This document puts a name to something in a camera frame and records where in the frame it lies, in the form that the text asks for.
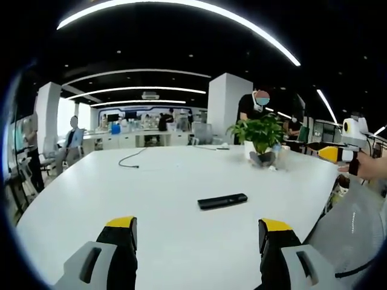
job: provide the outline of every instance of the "human hand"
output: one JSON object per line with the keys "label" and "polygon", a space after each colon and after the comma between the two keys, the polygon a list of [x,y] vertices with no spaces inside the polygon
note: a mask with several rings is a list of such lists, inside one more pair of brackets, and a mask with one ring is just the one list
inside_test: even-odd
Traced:
{"label": "human hand", "polygon": [[[382,172],[379,168],[378,159],[374,159],[360,151],[357,154],[357,160],[359,161],[359,168],[357,169],[357,176],[359,178],[370,180],[381,176]],[[349,166],[339,167],[339,172],[348,172],[349,169]]]}

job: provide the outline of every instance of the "white cabinet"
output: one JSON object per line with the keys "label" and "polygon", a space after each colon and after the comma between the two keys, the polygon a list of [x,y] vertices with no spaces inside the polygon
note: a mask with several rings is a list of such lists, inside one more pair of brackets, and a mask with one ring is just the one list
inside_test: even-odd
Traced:
{"label": "white cabinet", "polygon": [[102,138],[102,147],[104,150],[118,149],[119,146],[119,136],[104,136]]}
{"label": "white cabinet", "polygon": [[135,145],[135,135],[134,134],[123,134],[119,137],[119,146],[120,149],[125,148],[136,148]]}
{"label": "white cabinet", "polygon": [[188,133],[187,132],[172,132],[170,146],[187,146]]}

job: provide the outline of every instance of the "face mask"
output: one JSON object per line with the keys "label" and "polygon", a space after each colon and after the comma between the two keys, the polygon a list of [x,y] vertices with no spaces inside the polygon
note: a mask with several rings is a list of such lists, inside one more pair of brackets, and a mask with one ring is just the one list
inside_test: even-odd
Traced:
{"label": "face mask", "polygon": [[261,106],[265,106],[269,103],[270,99],[269,98],[256,98],[255,101],[257,102],[257,104],[259,104]]}
{"label": "face mask", "polygon": [[78,127],[78,118],[77,117],[72,117],[70,120],[70,126],[75,129]]}

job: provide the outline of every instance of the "green plant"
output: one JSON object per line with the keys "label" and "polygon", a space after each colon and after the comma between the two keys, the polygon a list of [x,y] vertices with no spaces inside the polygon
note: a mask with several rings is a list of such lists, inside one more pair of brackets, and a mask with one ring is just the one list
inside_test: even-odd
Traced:
{"label": "green plant", "polygon": [[227,129],[228,132],[236,134],[241,144],[244,141],[253,142],[256,151],[262,154],[268,147],[282,142],[285,130],[274,114],[268,114],[259,120],[239,120]]}

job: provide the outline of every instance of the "black remote control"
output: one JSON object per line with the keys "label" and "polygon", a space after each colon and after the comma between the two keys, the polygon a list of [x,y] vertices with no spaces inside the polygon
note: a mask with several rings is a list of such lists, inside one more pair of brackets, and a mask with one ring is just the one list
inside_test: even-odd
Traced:
{"label": "black remote control", "polygon": [[246,201],[247,196],[243,193],[238,193],[237,195],[220,196],[219,198],[200,199],[198,204],[202,210],[211,210],[213,208],[241,204]]}

